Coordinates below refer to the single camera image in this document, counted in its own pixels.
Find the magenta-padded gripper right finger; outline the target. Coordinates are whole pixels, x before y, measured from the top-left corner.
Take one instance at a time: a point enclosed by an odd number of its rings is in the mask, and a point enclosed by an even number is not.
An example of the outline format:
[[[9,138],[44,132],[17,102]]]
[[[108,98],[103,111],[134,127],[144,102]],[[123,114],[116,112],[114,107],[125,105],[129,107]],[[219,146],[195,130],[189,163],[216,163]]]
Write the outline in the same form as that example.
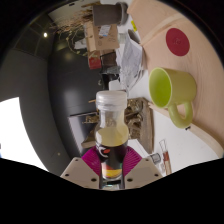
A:
[[[124,188],[140,188],[159,180],[162,175],[156,165],[160,162],[158,153],[142,158],[133,148],[128,147],[122,170]]]

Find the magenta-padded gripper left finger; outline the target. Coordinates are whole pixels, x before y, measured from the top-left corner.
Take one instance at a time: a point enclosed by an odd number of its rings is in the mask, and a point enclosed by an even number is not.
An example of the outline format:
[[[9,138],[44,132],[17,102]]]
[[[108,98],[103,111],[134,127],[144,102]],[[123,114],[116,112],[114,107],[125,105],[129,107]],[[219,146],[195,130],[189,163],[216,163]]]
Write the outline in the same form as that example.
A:
[[[74,157],[61,177],[84,188],[98,189],[100,187],[101,162],[92,147],[81,158]]]

